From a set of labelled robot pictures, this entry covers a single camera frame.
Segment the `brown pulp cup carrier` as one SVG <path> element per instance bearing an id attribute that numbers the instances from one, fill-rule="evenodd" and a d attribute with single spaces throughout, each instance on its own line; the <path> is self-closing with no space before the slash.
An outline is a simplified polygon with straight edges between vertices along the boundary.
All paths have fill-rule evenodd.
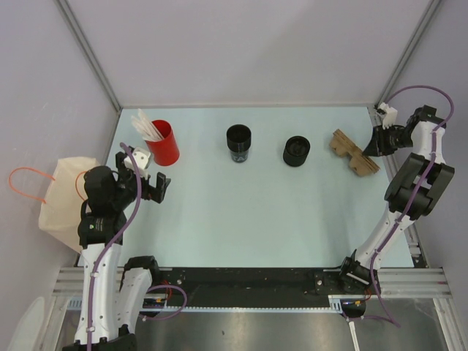
<path id="1" fill-rule="evenodd" d="M 357 176 L 370 176 L 380 171 L 377 163 L 365 156 L 363 151 L 340 129 L 333 132 L 329 146 L 338 157 L 348 158 L 348 166 Z"/>

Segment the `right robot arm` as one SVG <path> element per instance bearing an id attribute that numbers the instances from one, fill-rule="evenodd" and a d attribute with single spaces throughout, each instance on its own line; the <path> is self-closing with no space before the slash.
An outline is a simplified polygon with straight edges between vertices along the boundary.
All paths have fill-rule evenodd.
<path id="1" fill-rule="evenodd" d="M 388 123 L 396 113 L 389 105 L 381 104 L 377 112 L 383 120 L 373 128 L 363 155 L 389 156 L 400 148 L 412 151 L 389 183 L 381 220 L 341 264 L 337 284 L 345 293 L 362 293 L 372 286 L 383 255 L 410 225 L 432 212 L 455 174 L 442 155 L 446 122 L 437 117 L 436 108 L 417 108 L 404 126 Z"/>

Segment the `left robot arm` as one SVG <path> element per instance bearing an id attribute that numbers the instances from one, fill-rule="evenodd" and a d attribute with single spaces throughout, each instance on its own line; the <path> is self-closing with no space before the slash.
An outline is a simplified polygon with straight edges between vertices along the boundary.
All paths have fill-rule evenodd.
<path id="1" fill-rule="evenodd" d="M 131 257 L 117 274 L 123 234 L 135 214 L 126 208 L 141 200 L 161 203 L 170 184 L 157 173 L 150 184 L 151 153 L 131 148 L 116 154 L 116 169 L 96 166 L 83 175 L 87 198 L 78 225 L 84 278 L 80 319 L 66 350 L 136 350 L 135 327 L 146 292 L 157 290 L 162 275 L 152 256 Z"/>

